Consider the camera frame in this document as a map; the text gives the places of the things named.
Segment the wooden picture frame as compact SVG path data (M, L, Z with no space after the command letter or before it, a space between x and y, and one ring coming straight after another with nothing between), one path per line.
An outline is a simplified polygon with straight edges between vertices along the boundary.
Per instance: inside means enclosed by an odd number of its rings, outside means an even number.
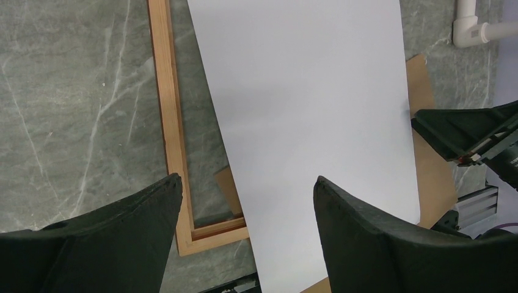
M201 228L194 226L170 2L148 1L147 7L167 171L177 173L183 186L175 231L178 254L192 255L248 239L244 217Z

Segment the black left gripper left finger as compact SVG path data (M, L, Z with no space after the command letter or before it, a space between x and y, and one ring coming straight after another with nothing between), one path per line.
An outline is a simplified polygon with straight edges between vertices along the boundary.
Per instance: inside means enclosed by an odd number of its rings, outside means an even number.
M182 203L174 173L38 231L1 234L2 292L159 292Z

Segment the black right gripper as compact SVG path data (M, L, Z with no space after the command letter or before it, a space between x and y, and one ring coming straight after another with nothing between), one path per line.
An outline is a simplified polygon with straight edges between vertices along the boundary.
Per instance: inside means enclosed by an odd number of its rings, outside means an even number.
M482 109L421 109L411 125L446 161L483 161L517 190L517 101Z

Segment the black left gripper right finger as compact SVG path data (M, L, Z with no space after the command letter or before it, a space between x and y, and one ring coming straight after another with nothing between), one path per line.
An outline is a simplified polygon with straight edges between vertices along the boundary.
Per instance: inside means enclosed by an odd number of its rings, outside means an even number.
M516 292L517 235L485 239L401 220L318 177L313 202L332 292Z

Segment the glossy mountain landscape photo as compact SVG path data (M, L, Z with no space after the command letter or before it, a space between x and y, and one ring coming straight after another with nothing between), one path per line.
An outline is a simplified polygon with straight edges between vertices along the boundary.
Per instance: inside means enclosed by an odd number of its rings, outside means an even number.
M420 221L399 1L189 1L263 292L327 277L319 176Z

